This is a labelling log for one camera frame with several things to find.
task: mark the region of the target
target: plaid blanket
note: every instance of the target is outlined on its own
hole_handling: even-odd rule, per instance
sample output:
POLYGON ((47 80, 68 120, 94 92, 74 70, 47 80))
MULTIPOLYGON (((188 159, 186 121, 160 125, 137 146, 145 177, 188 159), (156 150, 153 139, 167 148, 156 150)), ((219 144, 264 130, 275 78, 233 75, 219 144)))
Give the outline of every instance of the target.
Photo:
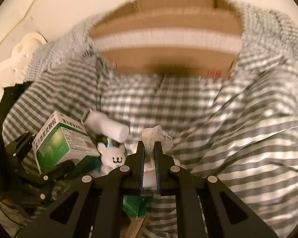
MULTIPOLYGON (((174 139, 168 154, 192 174, 216 175, 279 237, 298 223, 298 29, 290 17, 238 4, 245 32, 229 79, 118 75, 92 50, 92 16, 38 49, 35 81, 3 124, 6 143, 37 133, 54 110, 79 120, 90 107, 127 122, 127 150, 144 128, 174 139)), ((37 173, 32 153, 24 160, 37 173)), ((143 237, 177 237, 174 197, 155 195, 143 237)))

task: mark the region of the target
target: green and white box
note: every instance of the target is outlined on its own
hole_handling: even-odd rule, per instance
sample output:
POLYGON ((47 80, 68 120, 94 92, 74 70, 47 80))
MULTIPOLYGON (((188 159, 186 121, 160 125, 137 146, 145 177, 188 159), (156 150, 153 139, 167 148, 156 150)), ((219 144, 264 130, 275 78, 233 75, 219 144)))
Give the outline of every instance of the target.
POLYGON ((99 156, 82 123, 54 111, 32 142, 40 173, 68 159, 78 164, 85 156, 99 156))

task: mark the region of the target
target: plush toy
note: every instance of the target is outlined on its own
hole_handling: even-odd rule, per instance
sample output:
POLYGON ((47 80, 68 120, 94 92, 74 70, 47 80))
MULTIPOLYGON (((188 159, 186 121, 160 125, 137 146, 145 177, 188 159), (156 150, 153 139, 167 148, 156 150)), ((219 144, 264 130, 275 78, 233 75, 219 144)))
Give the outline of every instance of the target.
POLYGON ((125 164, 125 146, 121 144, 119 148, 117 147, 106 147, 104 143, 98 143, 97 149, 102 155, 102 167, 101 171, 104 174, 109 174, 109 172, 116 167, 123 166, 125 164))

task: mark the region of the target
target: white cylinder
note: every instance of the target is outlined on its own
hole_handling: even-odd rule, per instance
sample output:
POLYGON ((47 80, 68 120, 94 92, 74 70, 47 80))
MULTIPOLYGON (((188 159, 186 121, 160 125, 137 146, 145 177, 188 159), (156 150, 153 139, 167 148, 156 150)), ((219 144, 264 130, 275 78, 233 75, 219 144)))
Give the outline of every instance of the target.
POLYGON ((129 127, 113 121, 104 113, 88 110, 83 114, 82 123, 98 135, 104 135, 119 143, 123 143, 129 136, 129 127))

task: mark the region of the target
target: triangular cutout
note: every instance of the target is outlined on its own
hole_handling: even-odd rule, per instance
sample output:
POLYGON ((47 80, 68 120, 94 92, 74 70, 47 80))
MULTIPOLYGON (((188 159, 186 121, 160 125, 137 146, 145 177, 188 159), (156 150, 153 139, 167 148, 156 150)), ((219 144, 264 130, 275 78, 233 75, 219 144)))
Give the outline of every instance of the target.
POLYGON ((50 218, 63 225, 67 224, 78 196, 78 191, 73 192, 58 208, 51 213, 50 218))
POLYGON ((220 192, 226 214, 232 225, 248 219, 247 214, 224 192, 220 192))

